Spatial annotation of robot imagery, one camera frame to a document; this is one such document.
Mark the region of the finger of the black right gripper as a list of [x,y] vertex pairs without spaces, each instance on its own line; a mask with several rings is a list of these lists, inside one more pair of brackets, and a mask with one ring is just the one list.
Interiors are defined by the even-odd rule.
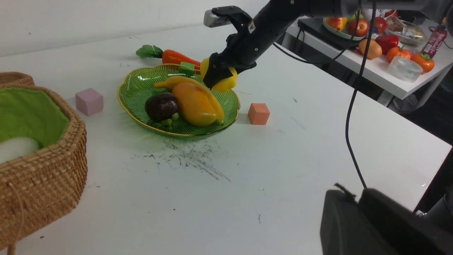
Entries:
[[203,65],[203,69],[205,71],[203,82],[209,89],[212,89],[216,84],[227,77],[227,68],[219,64],[205,64]]

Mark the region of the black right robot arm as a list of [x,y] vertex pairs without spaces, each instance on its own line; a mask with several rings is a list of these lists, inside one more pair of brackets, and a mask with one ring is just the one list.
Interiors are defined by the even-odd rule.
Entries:
[[212,53],[209,62],[201,64],[204,84],[211,89],[232,77],[230,68],[238,74],[254,68],[256,60],[301,16],[348,17],[372,8],[417,10],[437,23],[446,19],[447,30],[452,33],[451,0],[270,0],[254,17],[234,5],[212,8],[205,12],[205,26],[231,23],[237,33],[228,36],[221,53]]

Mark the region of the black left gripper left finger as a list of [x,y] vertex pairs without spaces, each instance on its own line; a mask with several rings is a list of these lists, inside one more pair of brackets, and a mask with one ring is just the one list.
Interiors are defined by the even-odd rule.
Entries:
[[320,224],[324,255],[396,255],[358,207],[356,196],[341,184],[327,190]]

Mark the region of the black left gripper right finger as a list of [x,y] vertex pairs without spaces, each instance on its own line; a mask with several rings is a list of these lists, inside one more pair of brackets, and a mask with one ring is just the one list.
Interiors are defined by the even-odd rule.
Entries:
[[365,189],[359,208],[383,239],[400,255],[451,255],[452,192],[427,213],[406,209],[375,189]]

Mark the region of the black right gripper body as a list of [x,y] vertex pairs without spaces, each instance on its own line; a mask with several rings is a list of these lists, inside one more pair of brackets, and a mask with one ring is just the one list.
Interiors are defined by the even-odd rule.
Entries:
[[273,14],[257,14],[241,32],[230,34],[220,53],[212,53],[209,64],[245,71],[283,34],[283,21]]

